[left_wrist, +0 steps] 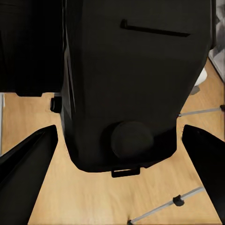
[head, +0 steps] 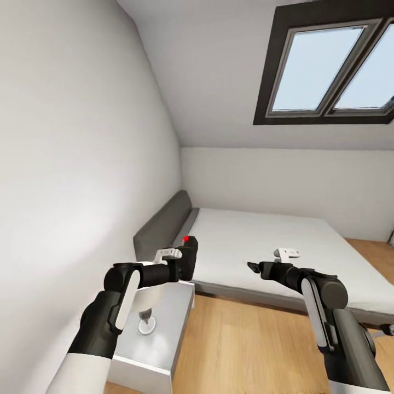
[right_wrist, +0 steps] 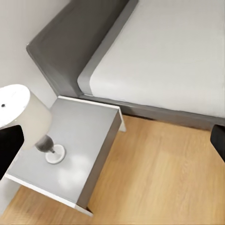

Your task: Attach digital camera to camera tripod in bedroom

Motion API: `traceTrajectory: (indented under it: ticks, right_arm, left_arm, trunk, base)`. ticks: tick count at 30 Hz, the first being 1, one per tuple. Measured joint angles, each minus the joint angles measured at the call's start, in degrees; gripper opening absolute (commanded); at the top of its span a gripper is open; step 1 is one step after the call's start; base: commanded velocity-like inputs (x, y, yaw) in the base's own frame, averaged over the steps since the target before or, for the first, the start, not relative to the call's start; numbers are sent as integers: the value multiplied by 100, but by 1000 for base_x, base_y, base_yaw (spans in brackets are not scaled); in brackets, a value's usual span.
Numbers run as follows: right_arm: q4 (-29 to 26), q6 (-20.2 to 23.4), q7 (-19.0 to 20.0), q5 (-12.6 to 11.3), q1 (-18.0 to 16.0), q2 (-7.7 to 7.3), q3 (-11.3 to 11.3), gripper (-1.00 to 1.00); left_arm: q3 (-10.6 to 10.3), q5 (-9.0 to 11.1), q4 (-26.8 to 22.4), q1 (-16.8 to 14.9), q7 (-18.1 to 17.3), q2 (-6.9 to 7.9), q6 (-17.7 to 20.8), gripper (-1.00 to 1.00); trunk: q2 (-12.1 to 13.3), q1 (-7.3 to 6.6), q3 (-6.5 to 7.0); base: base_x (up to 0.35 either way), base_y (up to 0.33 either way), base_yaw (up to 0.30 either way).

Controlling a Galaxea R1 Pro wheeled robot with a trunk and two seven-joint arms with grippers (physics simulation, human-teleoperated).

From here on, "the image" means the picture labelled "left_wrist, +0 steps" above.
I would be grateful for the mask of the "camera tripod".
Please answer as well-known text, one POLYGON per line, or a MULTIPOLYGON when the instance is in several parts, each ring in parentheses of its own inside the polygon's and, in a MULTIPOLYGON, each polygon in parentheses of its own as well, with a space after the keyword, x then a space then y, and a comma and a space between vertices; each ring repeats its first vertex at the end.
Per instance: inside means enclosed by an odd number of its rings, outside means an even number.
MULTIPOLYGON (((182 114, 179 113, 178 117, 185 116, 185 115, 191 115, 191 114, 220 111, 220 110, 225 112, 225 105, 221 105, 219 108, 213 108, 213 109, 208 109, 208 110, 201 110, 201 111, 182 113, 182 114)), ((141 219, 143 219, 143 218, 145 218, 145 217, 147 217, 147 216, 149 216, 149 215, 151 215, 151 214, 153 214, 153 213, 155 213, 155 212, 157 212, 159 210, 167 208, 167 207, 169 207, 169 206, 171 206, 173 204, 175 204, 177 207, 180 207, 180 206, 182 206, 184 204, 184 200, 185 199, 189 198, 190 196, 196 195, 196 194, 198 194, 198 193, 200 193, 200 192, 202 192, 204 190, 205 190, 205 186, 202 185, 202 186, 200 186, 200 187, 198 187, 198 188, 196 188, 196 189, 194 189, 194 190, 192 190, 192 191, 190 191, 190 192, 188 192, 188 193, 186 193, 184 195, 178 195, 177 197, 174 197, 172 201, 170 201, 170 202, 168 202, 168 203, 166 203, 166 204, 164 204, 164 205, 162 205, 162 206, 160 206, 160 207, 158 207, 158 208, 156 208, 156 209, 154 209, 154 210, 152 210, 150 212, 147 212, 146 214, 143 214, 143 215, 141 215, 141 216, 139 216, 139 217, 137 217, 137 218, 135 218, 133 220, 129 220, 127 222, 127 225, 132 225, 133 223, 137 222, 138 220, 141 220, 141 219)))

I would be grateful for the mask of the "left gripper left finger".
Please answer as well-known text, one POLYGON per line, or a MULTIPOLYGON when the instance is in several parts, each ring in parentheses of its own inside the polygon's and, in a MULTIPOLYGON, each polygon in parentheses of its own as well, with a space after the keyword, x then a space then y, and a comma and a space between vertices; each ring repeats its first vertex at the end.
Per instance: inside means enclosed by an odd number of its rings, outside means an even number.
POLYGON ((41 128, 0 157, 0 225, 27 225, 58 143, 41 128))

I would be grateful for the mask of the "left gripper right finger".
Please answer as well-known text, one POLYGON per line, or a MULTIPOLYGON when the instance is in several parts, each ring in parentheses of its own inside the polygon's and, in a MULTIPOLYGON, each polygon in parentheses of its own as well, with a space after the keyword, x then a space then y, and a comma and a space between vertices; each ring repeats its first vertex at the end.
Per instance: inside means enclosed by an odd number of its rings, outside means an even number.
POLYGON ((184 126, 182 142, 225 225, 225 142, 191 125, 184 126))

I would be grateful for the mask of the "digital camera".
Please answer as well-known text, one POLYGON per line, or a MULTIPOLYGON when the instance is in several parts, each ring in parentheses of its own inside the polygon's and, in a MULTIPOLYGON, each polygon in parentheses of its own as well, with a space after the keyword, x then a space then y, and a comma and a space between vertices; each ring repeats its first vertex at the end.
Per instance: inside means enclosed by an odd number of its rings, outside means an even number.
POLYGON ((176 152, 216 45, 216 0, 0 0, 0 92, 54 92, 78 169, 139 175, 176 152))

